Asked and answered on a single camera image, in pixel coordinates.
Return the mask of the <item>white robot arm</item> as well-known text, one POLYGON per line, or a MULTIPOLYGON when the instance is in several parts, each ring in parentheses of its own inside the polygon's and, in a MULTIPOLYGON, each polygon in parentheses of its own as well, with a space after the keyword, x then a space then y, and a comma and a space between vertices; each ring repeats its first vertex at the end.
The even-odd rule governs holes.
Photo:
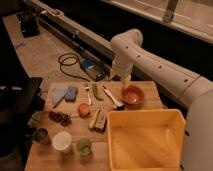
POLYGON ((213 81, 141 48, 143 35, 130 29, 114 36, 110 77, 124 85, 134 66, 188 108, 181 156, 182 171, 213 171, 213 81))

